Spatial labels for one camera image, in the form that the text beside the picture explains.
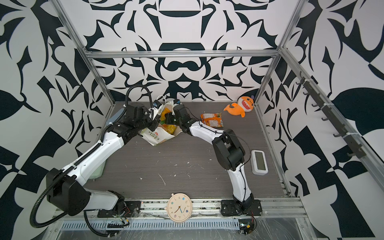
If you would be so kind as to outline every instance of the orange plush toy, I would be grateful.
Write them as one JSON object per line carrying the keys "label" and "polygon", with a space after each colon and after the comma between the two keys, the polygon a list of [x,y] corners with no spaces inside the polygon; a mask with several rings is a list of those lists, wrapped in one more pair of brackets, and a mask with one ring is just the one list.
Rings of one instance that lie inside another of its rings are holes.
{"label": "orange plush toy", "polygon": [[245,112],[250,112],[253,109],[253,99],[250,97],[240,97],[237,103],[232,103],[224,108],[232,115],[241,115],[245,117]]}

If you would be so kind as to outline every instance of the wooden tabletop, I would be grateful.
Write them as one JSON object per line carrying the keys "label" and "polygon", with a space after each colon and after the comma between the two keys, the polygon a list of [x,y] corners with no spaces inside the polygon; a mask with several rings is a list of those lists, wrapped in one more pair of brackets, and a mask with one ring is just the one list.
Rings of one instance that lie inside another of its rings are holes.
{"label": "wooden tabletop", "polygon": [[[245,168],[249,188],[255,197],[282,197],[283,189],[272,162],[256,112],[246,113],[244,118],[233,116],[223,109],[230,103],[192,102],[183,103],[199,117],[201,113],[222,112],[224,128],[249,144],[251,150],[265,152],[268,173],[254,175],[251,163]],[[117,102],[114,113],[122,108]],[[245,149],[245,160],[249,150]],[[88,189],[113,190],[126,198],[170,198],[171,193],[185,193],[190,198],[232,197],[233,189],[228,173],[217,162],[212,145],[204,140],[180,133],[157,146],[137,136],[112,154],[106,161],[103,175],[89,180]]]}

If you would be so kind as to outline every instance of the red wire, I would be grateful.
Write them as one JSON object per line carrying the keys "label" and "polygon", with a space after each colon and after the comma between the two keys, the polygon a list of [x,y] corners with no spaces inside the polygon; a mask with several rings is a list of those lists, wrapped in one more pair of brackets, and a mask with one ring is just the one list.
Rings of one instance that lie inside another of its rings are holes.
{"label": "red wire", "polygon": [[125,208],[128,209],[128,212],[124,214],[124,217],[125,217],[125,215],[127,215],[128,213],[131,212],[131,210],[130,210],[128,207],[124,207],[123,210],[124,210]]}

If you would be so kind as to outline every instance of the clock display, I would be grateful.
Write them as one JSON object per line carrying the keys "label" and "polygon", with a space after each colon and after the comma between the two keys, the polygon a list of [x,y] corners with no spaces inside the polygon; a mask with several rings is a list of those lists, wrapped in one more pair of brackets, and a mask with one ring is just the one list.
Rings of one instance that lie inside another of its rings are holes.
{"label": "clock display", "polygon": [[185,222],[192,214],[192,202],[185,194],[177,193],[169,199],[166,211],[173,221]]}

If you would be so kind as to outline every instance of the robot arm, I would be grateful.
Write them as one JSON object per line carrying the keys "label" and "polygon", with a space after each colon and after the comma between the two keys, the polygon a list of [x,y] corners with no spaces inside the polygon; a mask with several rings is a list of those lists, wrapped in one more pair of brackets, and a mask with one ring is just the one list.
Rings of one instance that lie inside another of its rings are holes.
{"label": "robot arm", "polygon": [[[174,102],[174,115],[167,114],[166,122],[178,125],[183,132],[213,145],[219,164],[230,176],[236,210],[238,214],[245,213],[253,202],[253,195],[248,187],[243,168],[245,152],[235,133],[230,129],[216,130],[190,118],[185,107],[179,103],[179,101]],[[157,113],[162,112],[162,106],[155,101],[153,108],[155,108],[155,114],[148,116],[149,111],[143,106],[126,106],[126,115],[121,121],[108,127],[102,141],[98,141],[90,150],[63,169],[53,168],[48,172],[45,191],[48,201],[70,216],[91,209],[112,210],[116,215],[121,214],[124,208],[122,195],[113,191],[100,192],[85,189],[83,185],[112,153],[138,135],[140,130],[156,129],[160,118]],[[33,227],[43,227],[55,221],[52,219],[46,223],[37,223],[35,220],[37,208],[31,212],[30,222]]]}
{"label": "robot arm", "polygon": [[244,172],[244,148],[235,133],[228,129],[217,130],[192,119],[184,105],[173,108],[174,115],[166,114],[166,123],[178,125],[183,132],[199,137],[212,144],[217,161],[227,170],[233,187],[233,199],[239,214],[243,214],[253,202]]}

